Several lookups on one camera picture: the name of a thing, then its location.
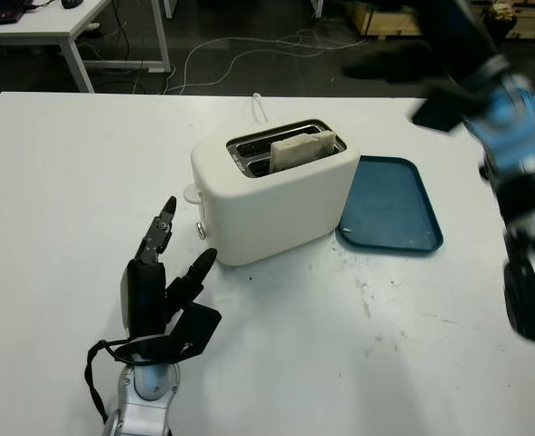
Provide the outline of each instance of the toaster slot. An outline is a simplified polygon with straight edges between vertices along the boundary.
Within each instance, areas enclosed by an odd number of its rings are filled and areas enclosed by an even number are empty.
[[[269,157],[265,157],[258,161],[249,162],[247,167],[253,174],[253,177],[263,177],[269,173],[269,161]]]
[[[284,132],[282,134],[275,134],[251,140],[248,143],[238,144],[235,146],[237,153],[244,158],[251,158],[258,154],[265,154],[271,151],[271,143],[276,141],[282,141],[283,139],[291,138],[296,134],[317,134],[321,132],[314,125],[308,125],[299,129],[292,130],[290,132]]]
[[[232,139],[226,146],[227,151],[243,174],[252,178],[264,177],[269,175],[272,143],[291,138],[297,134],[317,134],[326,130],[331,129],[323,122],[308,120]],[[345,149],[345,143],[336,136],[333,154],[341,153]]]

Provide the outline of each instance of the robotic hand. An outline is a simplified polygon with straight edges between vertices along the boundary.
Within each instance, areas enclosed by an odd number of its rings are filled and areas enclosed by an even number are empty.
[[[164,265],[158,262],[158,255],[170,241],[175,210],[176,199],[171,197],[154,217],[125,269],[122,312],[129,338],[99,341],[87,354],[85,380],[104,420],[104,436],[171,435],[167,415],[180,384],[178,362],[201,354],[221,320],[216,310],[193,302],[203,290],[203,279],[213,266],[216,250],[201,254],[184,277],[166,288]],[[122,346],[112,350],[114,345]],[[101,349],[126,364],[118,382],[118,408],[109,416],[94,387],[91,366]]]
[[[372,1],[382,5],[383,1]],[[456,85],[434,89],[415,124],[449,132],[464,123],[481,141],[506,225],[505,302],[513,329],[535,341],[535,94],[510,71],[463,0],[403,0]],[[394,0],[388,6],[393,8]]]

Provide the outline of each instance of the toaster knob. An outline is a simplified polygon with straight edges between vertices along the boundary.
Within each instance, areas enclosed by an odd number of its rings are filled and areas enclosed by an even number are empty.
[[[196,232],[198,233],[199,238],[206,239],[206,231],[204,230],[203,223],[200,221],[196,223]]]

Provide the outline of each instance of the computer mouse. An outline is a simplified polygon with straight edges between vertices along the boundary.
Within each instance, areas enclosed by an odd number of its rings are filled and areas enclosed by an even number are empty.
[[[83,2],[84,0],[61,0],[61,4],[63,5],[64,9],[72,9],[79,6]]]

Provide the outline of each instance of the wooden pallet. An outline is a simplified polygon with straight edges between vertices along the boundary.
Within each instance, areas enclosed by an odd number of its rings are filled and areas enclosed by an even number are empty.
[[[483,16],[486,4],[487,2],[477,1],[475,5],[471,5],[471,9],[476,16]],[[508,34],[508,38],[535,39],[535,4],[519,2],[515,6],[518,22]],[[387,37],[421,35],[410,12],[378,12],[367,5],[350,5],[347,12],[362,36],[374,36],[382,40]]]

